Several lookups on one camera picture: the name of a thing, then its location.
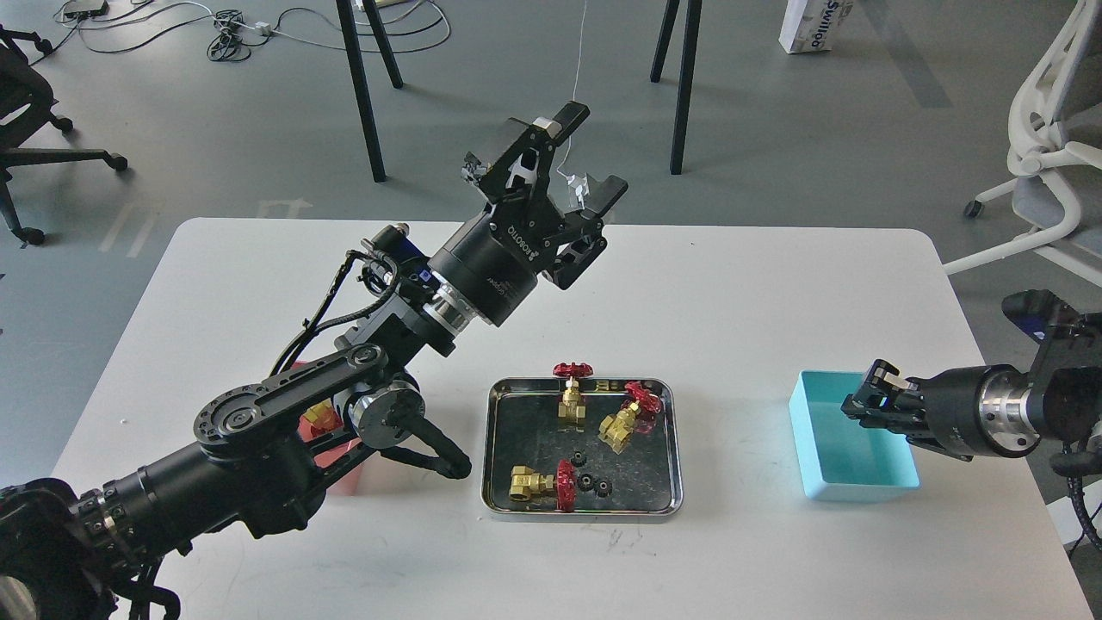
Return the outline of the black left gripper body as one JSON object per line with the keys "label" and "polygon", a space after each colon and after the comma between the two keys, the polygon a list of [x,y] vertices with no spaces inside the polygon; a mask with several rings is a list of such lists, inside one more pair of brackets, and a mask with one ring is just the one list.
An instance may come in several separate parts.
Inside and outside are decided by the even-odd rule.
{"label": "black left gripper body", "polygon": [[501,326],[534,290],[536,279],[551,282],[551,267],[563,247],[554,233],[506,232],[491,228],[491,216],[473,217],[429,260],[430,269],[463,295],[485,320]]}

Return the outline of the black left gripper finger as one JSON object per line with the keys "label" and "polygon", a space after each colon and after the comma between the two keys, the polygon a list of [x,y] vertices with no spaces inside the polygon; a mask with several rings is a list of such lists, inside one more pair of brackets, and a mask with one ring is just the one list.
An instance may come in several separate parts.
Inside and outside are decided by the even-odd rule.
{"label": "black left gripper finger", "polygon": [[588,208],[564,215],[564,222],[551,236],[551,246],[555,250],[563,247],[551,267],[551,282],[558,289],[566,290],[573,285],[605,250],[607,240],[603,236],[603,217],[627,189],[628,183],[614,174],[603,181],[591,177]]}
{"label": "black left gripper finger", "polygon": [[508,226],[519,233],[566,229],[566,219],[548,196],[550,168],[555,150],[566,144],[588,115],[587,106],[570,101],[552,119],[541,117],[527,123],[510,118],[505,137],[514,141],[500,156],[483,162],[466,154],[461,175],[484,196],[496,232],[506,232]]}

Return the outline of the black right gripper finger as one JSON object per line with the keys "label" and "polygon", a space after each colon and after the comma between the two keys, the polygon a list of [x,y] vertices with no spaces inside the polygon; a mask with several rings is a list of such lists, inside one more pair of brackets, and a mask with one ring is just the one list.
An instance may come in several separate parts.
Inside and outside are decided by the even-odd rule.
{"label": "black right gripper finger", "polygon": [[899,377],[894,365],[877,358],[858,387],[857,403],[874,411],[917,411],[922,407],[922,396],[912,381]]}
{"label": "black right gripper finger", "polygon": [[865,429],[885,429],[896,435],[912,435],[912,415],[898,407],[876,407],[862,405],[857,396],[850,394],[843,401],[841,411],[858,422]]}

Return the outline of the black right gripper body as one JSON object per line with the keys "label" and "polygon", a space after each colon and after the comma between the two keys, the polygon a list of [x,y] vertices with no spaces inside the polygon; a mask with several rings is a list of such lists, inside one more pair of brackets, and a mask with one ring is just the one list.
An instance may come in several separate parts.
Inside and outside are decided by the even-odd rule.
{"label": "black right gripper body", "polygon": [[920,407],[905,413],[899,431],[912,446],[952,456],[1022,458],[1034,452],[1027,413],[1030,381],[1011,365],[949,369],[932,378],[909,377]]}

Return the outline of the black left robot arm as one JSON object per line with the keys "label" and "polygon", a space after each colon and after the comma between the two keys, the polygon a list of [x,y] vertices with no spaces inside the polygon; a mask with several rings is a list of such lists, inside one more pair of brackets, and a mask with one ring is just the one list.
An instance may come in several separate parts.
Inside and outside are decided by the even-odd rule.
{"label": "black left robot arm", "polygon": [[119,600],[145,619],[181,614],[155,584],[169,553],[244,523],[255,539],[303,530],[329,487],[374,454],[460,480],[471,459],[425,417],[406,366],[449,356],[471,320],[499,326],[545,278],[571,287],[606,248],[604,216],[628,185],[576,182],[571,211],[548,196],[557,149],[588,118],[511,119],[514,141],[464,180],[485,205],[436,255],[391,225],[348,251],[318,311],[260,383],[199,410],[195,440],[75,494],[45,478],[3,489],[4,619],[107,619]]}

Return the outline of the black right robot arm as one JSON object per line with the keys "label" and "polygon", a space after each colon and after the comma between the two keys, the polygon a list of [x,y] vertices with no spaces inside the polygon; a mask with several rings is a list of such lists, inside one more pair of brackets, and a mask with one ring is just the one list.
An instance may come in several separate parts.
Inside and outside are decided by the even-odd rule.
{"label": "black right robot arm", "polygon": [[900,378],[878,358],[842,412],[864,428],[899,433],[912,446],[969,463],[1020,458],[1040,440],[1062,440],[1049,463],[1063,476],[1085,539],[1099,535],[1085,508],[1083,478],[1099,474],[1099,314],[1078,313],[1047,289],[1011,294],[1005,317],[1038,344],[1030,370],[1011,365]]}

